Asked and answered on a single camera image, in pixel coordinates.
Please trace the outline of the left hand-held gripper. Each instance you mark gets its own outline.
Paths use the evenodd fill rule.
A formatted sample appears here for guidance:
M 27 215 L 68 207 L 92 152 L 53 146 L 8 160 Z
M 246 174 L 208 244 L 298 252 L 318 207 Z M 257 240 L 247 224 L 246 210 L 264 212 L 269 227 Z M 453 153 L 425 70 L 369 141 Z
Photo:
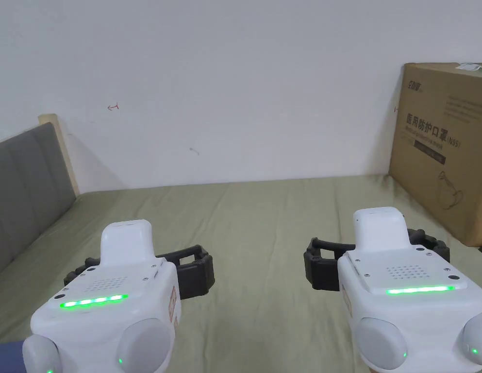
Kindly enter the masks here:
M 163 373 L 181 319 L 181 299 L 215 284 L 200 245 L 155 256 L 146 220 L 109 224 L 100 258 L 64 277 L 33 313 L 22 346 L 29 373 Z

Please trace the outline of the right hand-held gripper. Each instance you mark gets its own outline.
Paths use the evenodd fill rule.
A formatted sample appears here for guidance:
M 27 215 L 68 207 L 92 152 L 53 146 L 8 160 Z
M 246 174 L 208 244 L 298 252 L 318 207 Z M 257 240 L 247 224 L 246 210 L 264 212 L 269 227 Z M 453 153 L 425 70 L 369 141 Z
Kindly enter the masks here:
M 450 264 L 446 243 L 407 228 L 393 207 L 357 210 L 353 222 L 355 245 L 314 237 L 303 260 L 313 289 L 341 292 L 365 364 L 377 373 L 480 372 L 482 288 Z

